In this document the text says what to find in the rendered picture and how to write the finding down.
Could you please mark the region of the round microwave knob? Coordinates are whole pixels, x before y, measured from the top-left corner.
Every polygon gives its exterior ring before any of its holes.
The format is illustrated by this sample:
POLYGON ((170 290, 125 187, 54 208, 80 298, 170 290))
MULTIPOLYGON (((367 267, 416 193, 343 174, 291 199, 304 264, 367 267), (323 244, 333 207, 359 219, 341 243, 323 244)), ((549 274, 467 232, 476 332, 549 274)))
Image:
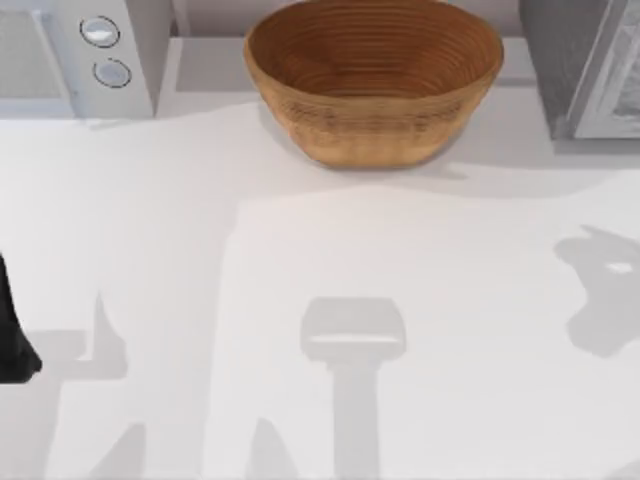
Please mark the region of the round microwave knob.
POLYGON ((79 31, 87 43, 97 48, 111 48, 120 39, 117 24, 104 16, 83 19, 80 22, 79 31))
POLYGON ((122 61, 114 58, 95 62, 92 67, 92 73, 98 83, 111 89, 124 88, 132 80, 130 68, 122 61))

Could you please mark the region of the brown woven basket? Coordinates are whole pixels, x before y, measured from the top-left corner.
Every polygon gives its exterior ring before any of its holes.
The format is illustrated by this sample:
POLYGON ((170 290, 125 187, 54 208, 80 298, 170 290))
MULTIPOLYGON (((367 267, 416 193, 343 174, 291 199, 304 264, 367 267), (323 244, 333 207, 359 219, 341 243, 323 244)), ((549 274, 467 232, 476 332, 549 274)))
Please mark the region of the brown woven basket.
POLYGON ((249 75, 310 159, 418 165, 467 126, 504 62, 499 33, 441 0, 302 0, 246 34, 249 75))

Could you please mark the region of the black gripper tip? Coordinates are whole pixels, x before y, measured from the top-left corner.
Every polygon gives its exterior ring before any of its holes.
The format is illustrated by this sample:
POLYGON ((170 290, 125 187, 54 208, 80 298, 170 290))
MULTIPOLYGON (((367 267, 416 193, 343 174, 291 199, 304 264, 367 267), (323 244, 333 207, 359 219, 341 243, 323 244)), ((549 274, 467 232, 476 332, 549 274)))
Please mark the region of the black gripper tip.
POLYGON ((41 372, 43 362, 16 314, 4 257, 0 253, 0 384, 24 384, 41 372))

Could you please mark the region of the pale microwave oven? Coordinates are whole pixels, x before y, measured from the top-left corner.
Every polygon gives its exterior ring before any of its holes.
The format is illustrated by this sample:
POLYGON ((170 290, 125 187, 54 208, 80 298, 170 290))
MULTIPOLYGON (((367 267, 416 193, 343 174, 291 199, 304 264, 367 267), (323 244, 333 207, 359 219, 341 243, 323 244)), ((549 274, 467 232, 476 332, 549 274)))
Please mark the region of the pale microwave oven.
POLYGON ((154 117, 174 24, 173 0, 0 0, 0 119, 154 117), (80 22, 96 16, 117 24, 113 47, 82 38, 80 22), (126 87, 95 80, 108 58, 130 68, 126 87))

